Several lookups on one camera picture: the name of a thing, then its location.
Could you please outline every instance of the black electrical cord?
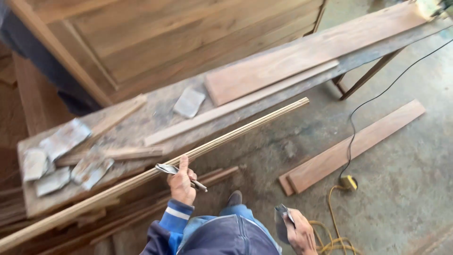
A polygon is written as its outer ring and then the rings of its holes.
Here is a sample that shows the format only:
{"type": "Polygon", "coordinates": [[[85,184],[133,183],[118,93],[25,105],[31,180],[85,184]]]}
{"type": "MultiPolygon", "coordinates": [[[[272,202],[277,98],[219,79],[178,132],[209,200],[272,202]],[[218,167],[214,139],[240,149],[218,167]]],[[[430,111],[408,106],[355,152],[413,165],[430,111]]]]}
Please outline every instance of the black electrical cord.
{"type": "Polygon", "coordinates": [[[395,82],[396,82],[401,76],[403,76],[403,74],[404,74],[407,70],[409,70],[409,68],[411,68],[413,65],[415,65],[415,64],[418,63],[419,61],[423,60],[424,58],[430,56],[430,55],[433,54],[434,52],[436,52],[436,51],[442,49],[443,47],[445,47],[447,44],[451,43],[452,41],[453,41],[453,39],[450,40],[449,42],[447,42],[446,44],[440,46],[439,48],[437,48],[437,50],[435,50],[435,51],[429,53],[428,55],[422,57],[421,59],[417,60],[415,63],[413,63],[412,65],[410,65],[408,68],[406,68],[406,70],[404,70],[404,72],[402,72],[402,73],[398,76],[398,78],[396,78],[396,80],[393,81],[392,84],[390,84],[390,86],[389,86],[387,89],[385,89],[382,93],[380,93],[380,94],[377,95],[376,97],[374,97],[374,98],[372,98],[372,99],[370,99],[370,100],[364,102],[363,104],[359,105],[359,107],[357,107],[357,108],[351,113],[351,115],[349,116],[349,119],[351,120],[351,125],[352,125],[352,129],[354,130],[354,134],[352,135],[351,142],[349,143],[349,146],[348,146],[348,148],[347,148],[347,158],[348,158],[347,165],[346,165],[346,166],[344,167],[344,169],[341,171],[339,179],[341,179],[341,176],[342,176],[343,172],[347,169],[347,167],[348,167],[349,164],[351,163],[351,145],[352,145],[352,142],[354,141],[354,138],[356,137],[356,126],[354,126],[354,122],[352,121],[352,116],[353,116],[353,114],[354,114],[360,107],[362,107],[362,106],[365,105],[366,103],[369,103],[369,102],[373,101],[374,99],[380,97],[380,96],[381,96],[382,94],[384,94],[387,90],[389,90],[389,89],[393,86],[393,84],[395,84],[395,82]]]}

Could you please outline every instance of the white stripe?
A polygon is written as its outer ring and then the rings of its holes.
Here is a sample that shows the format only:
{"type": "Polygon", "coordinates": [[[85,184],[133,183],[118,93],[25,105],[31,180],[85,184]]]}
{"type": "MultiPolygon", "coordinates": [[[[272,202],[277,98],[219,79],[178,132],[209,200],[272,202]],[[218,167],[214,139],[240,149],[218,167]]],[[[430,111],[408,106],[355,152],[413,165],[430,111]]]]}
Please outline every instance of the white stripe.
{"type": "Polygon", "coordinates": [[[178,218],[181,218],[181,219],[185,219],[185,220],[188,220],[190,218],[190,215],[187,215],[185,213],[182,213],[180,211],[177,211],[173,208],[170,208],[170,207],[167,207],[167,209],[165,209],[165,212],[173,215],[173,216],[176,216],[178,218]]]}

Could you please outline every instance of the blue jacket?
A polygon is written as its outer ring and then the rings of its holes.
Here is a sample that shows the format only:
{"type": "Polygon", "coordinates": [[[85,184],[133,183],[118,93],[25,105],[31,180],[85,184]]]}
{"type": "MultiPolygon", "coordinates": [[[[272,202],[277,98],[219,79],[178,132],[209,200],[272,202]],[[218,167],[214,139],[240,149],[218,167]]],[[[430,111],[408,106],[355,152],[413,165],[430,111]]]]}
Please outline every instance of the blue jacket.
{"type": "Polygon", "coordinates": [[[217,217],[196,229],[179,247],[193,206],[170,200],[161,221],[148,229],[143,255],[278,255],[267,234],[254,222],[237,215],[217,217]]]}

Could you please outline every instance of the yellow plug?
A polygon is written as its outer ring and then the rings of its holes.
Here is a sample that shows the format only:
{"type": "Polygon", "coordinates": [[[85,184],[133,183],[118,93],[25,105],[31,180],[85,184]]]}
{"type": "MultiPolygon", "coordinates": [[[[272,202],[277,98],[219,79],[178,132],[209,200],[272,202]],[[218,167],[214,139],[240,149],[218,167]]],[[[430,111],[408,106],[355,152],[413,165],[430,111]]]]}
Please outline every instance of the yellow plug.
{"type": "Polygon", "coordinates": [[[351,191],[357,190],[357,182],[352,176],[346,175],[344,177],[341,177],[340,181],[341,181],[341,184],[343,187],[345,187],[351,191]]]}

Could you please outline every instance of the wooden cabinet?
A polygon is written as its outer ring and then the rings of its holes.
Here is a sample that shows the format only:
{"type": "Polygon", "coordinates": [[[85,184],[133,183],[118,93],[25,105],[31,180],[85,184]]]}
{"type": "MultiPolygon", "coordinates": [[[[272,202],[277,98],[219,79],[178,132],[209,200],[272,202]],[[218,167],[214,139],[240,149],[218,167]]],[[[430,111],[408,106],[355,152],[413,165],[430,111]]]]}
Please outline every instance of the wooden cabinet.
{"type": "Polygon", "coordinates": [[[311,33],[324,0],[10,0],[102,105],[311,33]]]}

